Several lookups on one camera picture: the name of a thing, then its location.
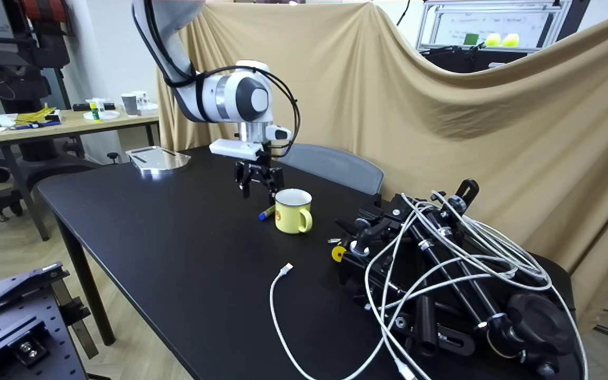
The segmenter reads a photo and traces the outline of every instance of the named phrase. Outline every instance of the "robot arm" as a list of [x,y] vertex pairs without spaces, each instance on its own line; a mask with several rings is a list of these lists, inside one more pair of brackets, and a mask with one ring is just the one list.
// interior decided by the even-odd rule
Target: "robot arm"
[[273,123],[268,67],[239,60],[233,67],[196,71],[184,52],[178,30],[201,13],[202,2],[133,0],[133,18],[186,118],[240,124],[240,142],[218,139],[211,152],[240,161],[268,161],[273,139],[291,139],[286,128]]

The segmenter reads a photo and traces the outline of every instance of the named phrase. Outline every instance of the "black table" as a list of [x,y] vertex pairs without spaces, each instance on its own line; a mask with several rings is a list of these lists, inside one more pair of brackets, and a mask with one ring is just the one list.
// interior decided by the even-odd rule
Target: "black table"
[[[102,263],[150,326],[196,377],[300,377],[268,315],[268,285],[284,262],[277,313],[300,364],[316,377],[341,377],[378,342],[367,313],[340,288],[328,239],[335,219],[353,219],[369,199],[284,166],[284,184],[313,191],[314,228],[284,235],[260,223],[265,190],[240,199],[235,163],[192,152],[164,184],[146,184],[129,164],[51,176],[40,193],[55,211],[75,275],[103,340],[111,326],[83,246]],[[505,360],[442,355],[442,377],[522,377]],[[573,377],[573,362],[563,374]],[[386,355],[363,377],[396,377]]]

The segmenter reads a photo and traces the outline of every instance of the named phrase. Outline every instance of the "black chair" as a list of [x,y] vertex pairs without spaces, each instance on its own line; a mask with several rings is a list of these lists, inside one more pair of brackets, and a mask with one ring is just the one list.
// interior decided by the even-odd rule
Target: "black chair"
[[371,163],[335,147],[294,143],[281,163],[380,200],[383,172]]
[[[43,145],[43,150],[33,152],[33,143],[26,145],[22,158],[17,161],[17,166],[20,170],[22,184],[30,191],[33,191],[35,184],[52,176],[52,175],[66,175],[66,172],[81,172],[98,166],[96,163],[85,161],[77,154],[67,154],[64,147],[48,150],[48,143]],[[9,182],[11,172],[7,168],[7,163],[0,158],[0,184]],[[22,215],[20,208],[20,191],[14,186],[0,190],[0,218],[7,218],[7,208],[11,208],[14,215]]]

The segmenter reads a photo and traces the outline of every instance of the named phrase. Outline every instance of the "mug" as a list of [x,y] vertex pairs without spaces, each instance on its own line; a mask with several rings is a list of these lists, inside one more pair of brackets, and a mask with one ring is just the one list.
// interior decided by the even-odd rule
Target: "mug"
[[313,228],[310,200],[313,196],[300,188],[277,191],[277,228],[283,233],[303,233]]

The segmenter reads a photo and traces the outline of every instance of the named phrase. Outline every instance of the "beige cloth backdrop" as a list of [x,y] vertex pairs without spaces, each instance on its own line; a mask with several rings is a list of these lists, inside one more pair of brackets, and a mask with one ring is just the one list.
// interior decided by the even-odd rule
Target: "beige cloth backdrop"
[[[184,39],[201,69],[268,63],[300,98],[300,142],[375,163],[386,196],[474,176],[471,215],[572,269],[581,323],[592,320],[608,291],[608,22],[466,76],[423,58],[371,3],[208,3]],[[229,133],[190,124],[158,89],[164,145]],[[291,124],[281,95],[274,109]]]

